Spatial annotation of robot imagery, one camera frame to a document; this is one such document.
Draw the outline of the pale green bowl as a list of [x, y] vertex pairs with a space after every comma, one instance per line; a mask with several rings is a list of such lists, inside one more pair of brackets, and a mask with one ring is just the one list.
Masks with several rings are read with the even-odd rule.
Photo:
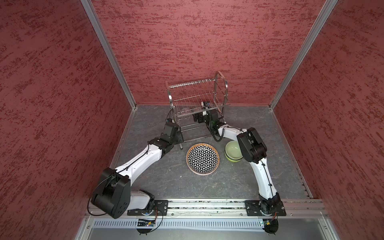
[[225, 147], [225, 154], [231, 156], [232, 158], [241, 158], [243, 157], [240, 145], [237, 141], [230, 141]]

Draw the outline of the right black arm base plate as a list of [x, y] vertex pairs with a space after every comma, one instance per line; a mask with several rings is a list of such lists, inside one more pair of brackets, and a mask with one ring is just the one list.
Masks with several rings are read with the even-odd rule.
[[273, 201], [245, 201], [245, 209], [248, 217], [266, 217], [274, 216], [285, 217], [287, 215], [282, 201], [277, 203]]

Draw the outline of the lime green bowl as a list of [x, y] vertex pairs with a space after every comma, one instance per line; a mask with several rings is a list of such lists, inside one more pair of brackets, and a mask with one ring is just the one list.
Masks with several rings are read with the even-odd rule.
[[233, 159], [227, 158], [227, 160], [232, 162], [232, 163], [237, 163], [237, 162], [241, 161], [242, 159], [233, 160]]

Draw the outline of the white patterned deep plate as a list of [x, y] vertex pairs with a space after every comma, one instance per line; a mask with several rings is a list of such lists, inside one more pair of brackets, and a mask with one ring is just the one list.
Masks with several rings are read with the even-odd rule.
[[207, 176], [217, 170], [220, 164], [218, 151], [206, 143], [195, 144], [186, 154], [189, 169], [199, 176]]

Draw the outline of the blue floral white bowl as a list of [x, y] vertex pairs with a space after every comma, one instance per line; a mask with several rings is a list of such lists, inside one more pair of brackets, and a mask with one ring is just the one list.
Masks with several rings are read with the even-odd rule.
[[232, 158], [231, 156], [228, 156], [228, 155], [226, 155], [226, 158], [227, 158], [227, 160], [229, 160], [231, 162], [238, 162], [238, 161], [243, 159], [243, 157], [241, 157], [241, 158]]

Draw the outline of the steel two-tier dish rack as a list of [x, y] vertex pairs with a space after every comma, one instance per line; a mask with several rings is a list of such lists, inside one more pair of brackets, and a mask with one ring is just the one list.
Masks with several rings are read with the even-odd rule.
[[203, 111], [203, 101], [211, 104], [207, 111], [216, 110], [223, 119], [225, 108], [230, 104], [228, 81], [220, 71], [209, 79], [178, 84], [166, 82], [166, 90], [173, 122], [180, 126], [185, 143], [212, 136], [205, 123], [194, 122], [193, 114]]

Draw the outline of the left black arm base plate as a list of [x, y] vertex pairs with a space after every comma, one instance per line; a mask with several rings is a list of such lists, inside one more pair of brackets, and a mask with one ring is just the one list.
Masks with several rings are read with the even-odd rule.
[[128, 216], [143, 216], [143, 217], [155, 217], [156, 214], [160, 216], [166, 216], [168, 211], [169, 201], [167, 200], [150, 200], [144, 209], [128, 210]]

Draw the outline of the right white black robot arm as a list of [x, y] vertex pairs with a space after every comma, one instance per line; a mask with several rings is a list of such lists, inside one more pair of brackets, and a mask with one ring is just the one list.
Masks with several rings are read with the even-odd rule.
[[193, 114], [193, 118], [199, 124], [206, 124], [215, 141], [219, 142], [226, 138], [239, 144], [243, 159], [250, 163], [257, 180], [262, 215], [277, 214], [282, 201], [269, 172], [267, 146], [257, 130], [230, 126], [219, 117], [219, 112], [216, 110]]

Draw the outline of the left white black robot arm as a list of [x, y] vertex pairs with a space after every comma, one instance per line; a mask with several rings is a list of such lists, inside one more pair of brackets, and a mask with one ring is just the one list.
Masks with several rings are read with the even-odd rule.
[[160, 137], [147, 142], [147, 146], [125, 164], [105, 168], [89, 203], [114, 219], [131, 210], [155, 210], [155, 197], [147, 191], [132, 191], [135, 180], [170, 150], [184, 142], [181, 127], [168, 119]]

